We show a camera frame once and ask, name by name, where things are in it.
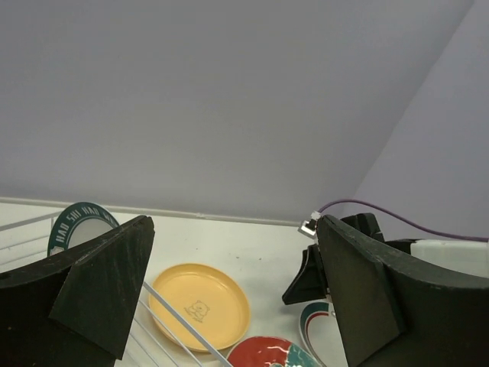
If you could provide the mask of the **green rim lettered plate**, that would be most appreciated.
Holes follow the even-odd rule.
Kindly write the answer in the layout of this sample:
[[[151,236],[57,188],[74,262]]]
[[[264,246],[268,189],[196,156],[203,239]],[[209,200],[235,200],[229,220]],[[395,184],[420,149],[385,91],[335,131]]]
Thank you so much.
[[[117,228],[117,219],[104,207],[90,202],[68,206],[52,225],[47,257],[88,242]]]

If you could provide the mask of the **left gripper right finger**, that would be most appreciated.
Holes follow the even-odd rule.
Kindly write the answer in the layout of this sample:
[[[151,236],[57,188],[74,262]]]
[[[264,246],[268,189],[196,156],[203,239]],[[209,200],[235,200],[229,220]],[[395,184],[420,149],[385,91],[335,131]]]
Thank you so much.
[[[333,216],[317,236],[350,366],[486,366],[488,280],[430,264]]]

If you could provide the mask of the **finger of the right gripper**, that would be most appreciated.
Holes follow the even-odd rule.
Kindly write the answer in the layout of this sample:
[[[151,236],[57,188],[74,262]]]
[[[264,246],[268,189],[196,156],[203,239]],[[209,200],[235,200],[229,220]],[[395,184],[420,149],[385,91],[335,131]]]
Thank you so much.
[[[322,256],[318,244],[303,250],[300,269],[282,295],[285,305],[325,300],[329,294]]]

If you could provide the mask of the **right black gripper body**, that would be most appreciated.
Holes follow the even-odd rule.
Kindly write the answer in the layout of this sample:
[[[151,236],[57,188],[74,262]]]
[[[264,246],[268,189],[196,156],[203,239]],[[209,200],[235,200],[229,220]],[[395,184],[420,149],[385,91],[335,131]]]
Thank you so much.
[[[352,216],[346,216],[341,218],[341,221],[370,238],[379,242],[384,241],[384,235],[377,218],[373,213],[359,213]]]

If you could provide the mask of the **yellow plate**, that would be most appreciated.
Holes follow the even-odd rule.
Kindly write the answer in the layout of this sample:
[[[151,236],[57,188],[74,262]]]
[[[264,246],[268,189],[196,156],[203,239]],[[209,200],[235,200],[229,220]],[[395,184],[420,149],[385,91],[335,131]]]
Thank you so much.
[[[162,271],[152,288],[215,349],[227,349],[248,331],[251,308],[228,275],[208,265],[185,263]]]

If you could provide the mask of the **red teal flower plate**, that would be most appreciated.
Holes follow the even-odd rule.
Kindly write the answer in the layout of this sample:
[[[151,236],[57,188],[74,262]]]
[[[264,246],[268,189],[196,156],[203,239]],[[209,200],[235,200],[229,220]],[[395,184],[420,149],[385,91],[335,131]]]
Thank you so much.
[[[274,336],[252,336],[244,339],[230,350],[227,360],[236,367],[320,366],[297,344]]]

